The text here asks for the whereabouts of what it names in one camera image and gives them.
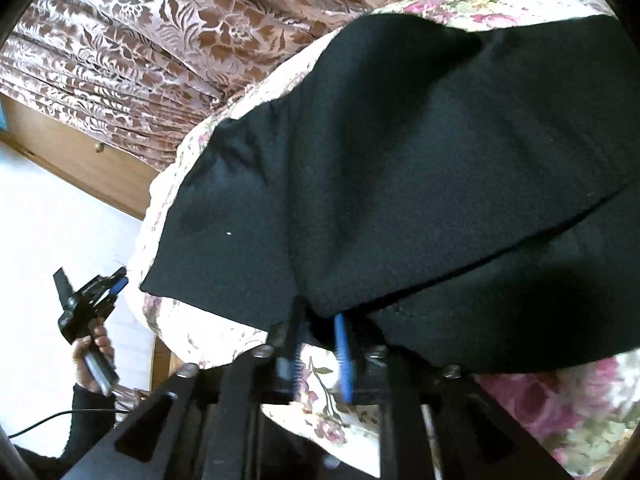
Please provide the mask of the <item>left black sleeve forearm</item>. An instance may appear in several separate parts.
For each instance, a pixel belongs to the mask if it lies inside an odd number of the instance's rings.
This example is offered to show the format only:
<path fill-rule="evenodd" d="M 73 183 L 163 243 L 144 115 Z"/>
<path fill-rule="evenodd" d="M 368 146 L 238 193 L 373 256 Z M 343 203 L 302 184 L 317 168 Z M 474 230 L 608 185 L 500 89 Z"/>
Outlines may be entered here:
<path fill-rule="evenodd" d="M 70 435 L 60 456 L 42 456 L 16 447 L 38 479 L 62 479 L 115 425 L 114 396 L 104 396 L 80 385 L 74 385 L 73 392 Z"/>

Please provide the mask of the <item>left hand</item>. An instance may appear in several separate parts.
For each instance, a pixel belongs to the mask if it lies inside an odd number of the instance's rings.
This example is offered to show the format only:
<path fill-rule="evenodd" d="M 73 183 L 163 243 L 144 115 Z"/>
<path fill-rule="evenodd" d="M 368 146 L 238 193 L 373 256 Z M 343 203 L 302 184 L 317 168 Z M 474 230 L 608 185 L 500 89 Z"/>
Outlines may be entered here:
<path fill-rule="evenodd" d="M 76 366 L 76 384 L 92 393 L 110 396 L 118 383 L 114 349 L 107 336 L 104 319 L 90 324 L 89 333 L 72 343 L 72 359 Z"/>

